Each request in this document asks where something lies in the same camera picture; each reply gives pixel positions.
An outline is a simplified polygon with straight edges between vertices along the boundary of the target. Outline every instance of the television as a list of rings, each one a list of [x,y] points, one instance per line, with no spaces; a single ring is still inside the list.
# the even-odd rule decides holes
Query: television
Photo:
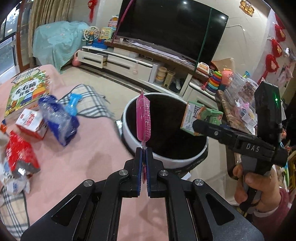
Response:
[[[129,2],[123,0],[118,23]],[[224,13],[194,0],[134,0],[117,35],[153,43],[196,61],[209,22],[199,60],[209,64],[227,20],[228,16]]]

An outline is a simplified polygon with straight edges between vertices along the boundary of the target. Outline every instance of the red chinese knot decoration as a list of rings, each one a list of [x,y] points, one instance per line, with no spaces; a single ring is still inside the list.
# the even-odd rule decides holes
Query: red chinese knot decoration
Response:
[[[283,29],[278,26],[277,24],[274,26],[276,29],[276,37],[278,39],[278,42],[283,42],[286,40],[286,35],[283,32]]]
[[[89,13],[89,21],[92,23],[92,20],[94,18],[94,8],[96,6],[96,4],[98,3],[98,0],[90,0],[88,2],[88,7],[91,10],[91,12]]]
[[[282,29],[286,29],[285,26],[283,25],[283,22],[280,20],[279,16],[276,15],[276,21],[278,22],[278,25],[282,28]]]
[[[272,46],[272,53],[274,57],[276,58],[281,57],[283,54],[283,49],[275,39],[271,40],[271,46]]]
[[[258,84],[261,83],[262,78],[266,79],[268,73],[276,72],[279,69],[279,64],[277,63],[275,57],[272,54],[268,54],[265,59],[266,64],[266,70],[260,80],[258,81]]]

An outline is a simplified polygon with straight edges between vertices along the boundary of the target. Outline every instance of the window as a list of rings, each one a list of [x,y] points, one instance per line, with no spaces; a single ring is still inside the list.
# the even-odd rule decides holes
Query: window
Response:
[[[12,37],[0,44],[0,75],[15,65]]]
[[[0,26],[0,75],[16,65],[15,46],[12,41],[17,30],[19,6],[20,4],[11,10]]]
[[[20,10],[16,10],[16,7],[11,10],[6,18],[6,26],[5,26],[5,37],[15,33],[17,30],[17,17],[19,15]]]

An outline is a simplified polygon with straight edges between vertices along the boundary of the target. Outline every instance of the teal blanket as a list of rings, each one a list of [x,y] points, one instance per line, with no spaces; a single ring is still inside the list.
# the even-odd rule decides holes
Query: teal blanket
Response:
[[[34,33],[33,56],[42,65],[52,64],[58,71],[83,46],[84,22],[60,21],[39,26]]]

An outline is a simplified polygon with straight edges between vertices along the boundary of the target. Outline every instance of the white pot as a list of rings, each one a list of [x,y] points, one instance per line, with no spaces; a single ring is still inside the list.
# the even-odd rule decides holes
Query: white pot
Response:
[[[145,95],[165,95],[165,96],[169,96],[171,98],[174,98],[174,99],[177,99],[181,102],[183,102],[184,104],[187,104],[185,101],[177,98],[177,97],[174,97],[172,95],[169,95],[169,94],[163,94],[163,93],[147,93]],[[124,109],[124,112],[123,112],[123,117],[122,117],[122,133],[123,133],[123,137],[127,143],[127,145],[129,146],[129,148],[131,150],[134,150],[136,151],[136,148],[137,147],[141,147],[141,143],[133,136],[133,134],[131,133],[131,131],[129,130],[128,128],[128,125],[127,125],[127,121],[126,121],[126,112],[127,112],[127,109],[129,107],[129,105],[135,100],[137,99],[138,97],[135,97],[133,98],[125,107]],[[167,158],[167,157],[163,157],[163,156],[160,156],[160,155],[157,155],[156,153],[153,152],[153,157],[157,160],[160,160],[163,162],[163,165],[165,168],[168,168],[168,169],[175,169],[175,168],[180,168],[180,167],[184,167],[184,166],[187,166],[189,165],[190,163],[192,163],[193,161],[195,161],[197,158],[199,158],[203,153],[204,151],[207,149],[207,146],[208,146],[208,143],[209,143],[209,137],[207,137],[207,140],[206,140],[206,143],[205,143],[205,146],[204,148],[202,149],[202,151],[197,154],[196,156],[194,157],[191,157],[189,159],[183,159],[183,160],[178,160],[178,159],[171,159],[171,158]]]

